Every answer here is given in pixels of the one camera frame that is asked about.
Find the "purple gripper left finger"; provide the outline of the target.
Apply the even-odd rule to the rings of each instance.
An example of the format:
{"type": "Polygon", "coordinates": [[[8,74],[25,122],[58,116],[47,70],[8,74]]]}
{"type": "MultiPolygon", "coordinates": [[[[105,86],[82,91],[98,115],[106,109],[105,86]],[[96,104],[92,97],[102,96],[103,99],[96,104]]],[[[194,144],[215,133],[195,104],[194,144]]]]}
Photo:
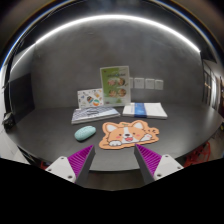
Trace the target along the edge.
{"type": "Polygon", "coordinates": [[[69,157],[59,157],[46,168],[46,171],[79,186],[83,186],[87,180],[94,156],[95,148],[93,145],[90,145],[69,157]]]}

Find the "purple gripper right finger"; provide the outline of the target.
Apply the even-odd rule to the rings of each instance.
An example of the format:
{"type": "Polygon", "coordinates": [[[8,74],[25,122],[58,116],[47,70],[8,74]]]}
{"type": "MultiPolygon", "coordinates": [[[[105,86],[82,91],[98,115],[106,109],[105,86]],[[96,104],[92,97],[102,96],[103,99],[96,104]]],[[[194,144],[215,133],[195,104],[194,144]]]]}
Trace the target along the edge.
{"type": "Polygon", "coordinates": [[[183,166],[170,155],[160,155],[139,144],[135,145],[134,155],[145,184],[183,169],[183,166]]]}

